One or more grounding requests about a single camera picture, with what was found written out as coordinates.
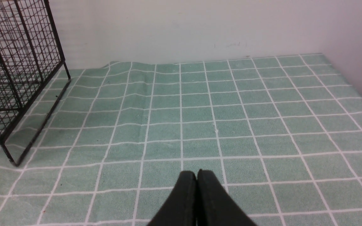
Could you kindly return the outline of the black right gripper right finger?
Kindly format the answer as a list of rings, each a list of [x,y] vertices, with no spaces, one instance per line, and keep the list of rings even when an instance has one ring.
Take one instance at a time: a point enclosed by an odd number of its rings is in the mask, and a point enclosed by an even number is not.
[[[197,174],[198,226],[256,226],[234,202],[211,170]]]

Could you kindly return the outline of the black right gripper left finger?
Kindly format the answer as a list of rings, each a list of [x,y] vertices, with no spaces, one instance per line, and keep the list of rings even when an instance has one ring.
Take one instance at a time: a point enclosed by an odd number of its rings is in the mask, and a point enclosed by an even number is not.
[[[149,226],[195,226],[197,181],[191,171],[180,172],[164,204],[148,223]]]

